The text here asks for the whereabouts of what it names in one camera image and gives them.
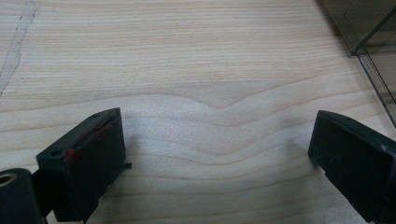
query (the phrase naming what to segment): transparent acrylic panel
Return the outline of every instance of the transparent acrylic panel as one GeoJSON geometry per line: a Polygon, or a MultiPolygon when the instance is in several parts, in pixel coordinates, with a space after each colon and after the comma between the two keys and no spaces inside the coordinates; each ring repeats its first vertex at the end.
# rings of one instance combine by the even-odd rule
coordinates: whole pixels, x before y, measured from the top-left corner
{"type": "Polygon", "coordinates": [[[358,57],[396,126],[396,8],[364,42],[358,57]]]}

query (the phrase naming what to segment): red mark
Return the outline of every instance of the red mark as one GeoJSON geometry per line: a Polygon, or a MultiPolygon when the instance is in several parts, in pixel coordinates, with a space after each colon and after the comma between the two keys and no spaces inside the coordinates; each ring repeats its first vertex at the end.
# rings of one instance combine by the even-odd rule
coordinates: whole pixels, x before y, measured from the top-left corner
{"type": "Polygon", "coordinates": [[[64,155],[66,156],[66,158],[70,161],[73,161],[73,155],[76,153],[76,150],[73,148],[69,148],[66,150],[66,152],[64,153],[64,155]]]}

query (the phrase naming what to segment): screw hole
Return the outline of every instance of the screw hole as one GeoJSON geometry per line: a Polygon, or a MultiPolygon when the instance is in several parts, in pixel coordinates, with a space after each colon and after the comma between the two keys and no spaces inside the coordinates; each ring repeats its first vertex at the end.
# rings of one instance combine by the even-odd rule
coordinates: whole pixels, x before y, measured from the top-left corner
{"type": "Polygon", "coordinates": [[[52,152],[50,153],[50,155],[51,155],[51,156],[58,156],[58,155],[61,155],[61,153],[62,153],[61,150],[55,150],[55,151],[52,151],[52,152]]]}
{"type": "Polygon", "coordinates": [[[13,173],[0,175],[0,187],[3,187],[17,178],[17,175],[13,173]]]}

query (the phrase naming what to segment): wooden surface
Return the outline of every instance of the wooden surface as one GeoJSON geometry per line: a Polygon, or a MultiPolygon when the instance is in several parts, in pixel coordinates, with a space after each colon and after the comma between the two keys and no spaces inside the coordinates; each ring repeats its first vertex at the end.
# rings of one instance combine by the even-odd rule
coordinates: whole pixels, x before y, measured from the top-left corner
{"type": "Polygon", "coordinates": [[[1,0],[0,64],[1,170],[121,108],[133,170],[89,223],[364,223],[307,158],[316,113],[396,134],[314,0],[1,0]]]}

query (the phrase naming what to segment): wood grain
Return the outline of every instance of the wood grain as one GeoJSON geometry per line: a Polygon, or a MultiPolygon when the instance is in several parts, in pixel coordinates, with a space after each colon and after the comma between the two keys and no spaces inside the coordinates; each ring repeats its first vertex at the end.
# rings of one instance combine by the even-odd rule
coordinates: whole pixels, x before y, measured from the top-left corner
{"type": "Polygon", "coordinates": [[[315,1],[1,0],[0,19],[2,73],[19,60],[0,169],[121,108],[133,170],[89,223],[364,223],[307,158],[316,113],[395,131],[315,1]]]}

